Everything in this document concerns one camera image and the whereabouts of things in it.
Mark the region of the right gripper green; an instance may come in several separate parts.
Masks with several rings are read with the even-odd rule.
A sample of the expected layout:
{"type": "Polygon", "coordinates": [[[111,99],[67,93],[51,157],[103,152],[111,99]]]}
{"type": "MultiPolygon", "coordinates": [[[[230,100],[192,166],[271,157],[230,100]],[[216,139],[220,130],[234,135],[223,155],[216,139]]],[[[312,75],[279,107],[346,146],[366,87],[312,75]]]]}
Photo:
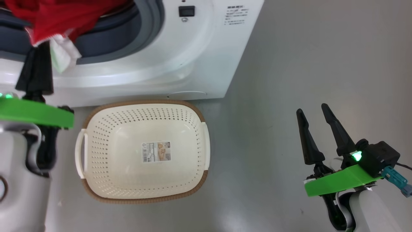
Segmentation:
{"type": "MultiPolygon", "coordinates": [[[[335,142],[336,152],[339,157],[351,154],[356,151],[355,143],[344,129],[343,125],[336,118],[328,104],[321,104],[321,109],[326,123],[330,125],[335,142]]],[[[304,162],[306,165],[321,164],[325,160],[324,154],[318,150],[315,141],[309,131],[309,123],[302,109],[296,111],[300,141],[303,150],[304,162]]],[[[332,173],[320,178],[310,177],[304,181],[304,187],[309,197],[321,196],[353,189],[377,181],[382,177],[371,177],[358,165],[360,158],[351,158],[355,165],[344,170],[332,173]]]]}

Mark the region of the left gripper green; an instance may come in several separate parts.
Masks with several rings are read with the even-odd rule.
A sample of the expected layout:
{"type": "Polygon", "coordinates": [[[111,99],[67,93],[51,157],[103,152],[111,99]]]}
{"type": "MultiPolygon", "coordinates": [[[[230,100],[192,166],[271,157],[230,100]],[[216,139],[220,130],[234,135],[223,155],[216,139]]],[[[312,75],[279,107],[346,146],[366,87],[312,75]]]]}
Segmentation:
{"type": "MultiPolygon", "coordinates": [[[[37,90],[43,95],[53,94],[53,74],[50,42],[31,47],[15,85],[15,90],[32,92],[32,71],[36,58],[37,90]]],[[[54,107],[41,102],[24,100],[11,93],[0,93],[0,121],[33,123],[58,128],[72,128],[74,112],[67,106],[54,107]]]]}

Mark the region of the white front-load washing machine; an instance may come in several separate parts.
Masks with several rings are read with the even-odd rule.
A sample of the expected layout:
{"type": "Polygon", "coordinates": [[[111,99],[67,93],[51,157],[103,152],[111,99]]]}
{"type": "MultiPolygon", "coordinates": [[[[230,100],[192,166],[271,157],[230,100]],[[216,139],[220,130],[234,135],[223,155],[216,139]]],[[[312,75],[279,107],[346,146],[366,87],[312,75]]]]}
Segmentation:
{"type": "MultiPolygon", "coordinates": [[[[135,99],[225,96],[265,0],[128,0],[79,36],[75,67],[53,70],[46,103],[88,107],[135,99]],[[227,6],[249,9],[244,24],[224,25],[227,6]]],[[[0,0],[0,93],[15,90],[32,45],[0,0]]]]}

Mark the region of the basket product label sticker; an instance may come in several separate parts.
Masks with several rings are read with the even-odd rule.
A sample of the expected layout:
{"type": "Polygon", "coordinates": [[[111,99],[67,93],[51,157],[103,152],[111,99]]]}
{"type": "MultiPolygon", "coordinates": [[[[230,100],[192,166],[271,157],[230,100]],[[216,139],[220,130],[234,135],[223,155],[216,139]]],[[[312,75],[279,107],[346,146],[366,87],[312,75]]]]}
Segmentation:
{"type": "Polygon", "coordinates": [[[142,162],[157,163],[171,160],[171,142],[153,141],[141,144],[142,162]]]}

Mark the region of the cream basket with brown rim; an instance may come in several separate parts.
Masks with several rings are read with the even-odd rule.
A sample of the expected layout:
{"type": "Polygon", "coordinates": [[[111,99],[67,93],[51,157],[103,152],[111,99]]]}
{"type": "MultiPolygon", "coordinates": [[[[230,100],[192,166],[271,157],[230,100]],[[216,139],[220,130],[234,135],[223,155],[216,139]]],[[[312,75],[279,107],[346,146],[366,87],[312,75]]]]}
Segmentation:
{"type": "Polygon", "coordinates": [[[208,126],[186,101],[138,100],[91,112],[75,146],[86,192],[108,204],[148,204],[188,197],[205,183],[211,159],[208,126]],[[143,142],[170,141],[171,160],[143,163],[143,142]]]}

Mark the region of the red garment with white trim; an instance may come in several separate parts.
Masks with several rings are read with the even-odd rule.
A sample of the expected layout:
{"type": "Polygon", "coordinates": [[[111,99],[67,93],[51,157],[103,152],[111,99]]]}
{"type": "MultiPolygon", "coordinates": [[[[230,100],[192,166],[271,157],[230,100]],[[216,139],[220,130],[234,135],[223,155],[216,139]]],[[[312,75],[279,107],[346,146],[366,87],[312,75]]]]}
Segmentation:
{"type": "Polygon", "coordinates": [[[76,66],[81,53],[76,39],[93,29],[101,16],[129,0],[4,0],[25,26],[30,44],[37,48],[50,43],[51,64],[59,73],[76,66]]]}

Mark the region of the black text warning label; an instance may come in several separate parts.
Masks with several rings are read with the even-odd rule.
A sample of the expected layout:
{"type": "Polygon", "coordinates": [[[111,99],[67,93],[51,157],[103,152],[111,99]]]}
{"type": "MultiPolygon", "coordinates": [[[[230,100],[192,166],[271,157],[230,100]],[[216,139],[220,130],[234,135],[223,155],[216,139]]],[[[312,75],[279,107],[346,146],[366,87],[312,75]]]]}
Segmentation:
{"type": "Polygon", "coordinates": [[[244,24],[248,16],[249,9],[244,5],[227,6],[224,25],[244,24]]]}

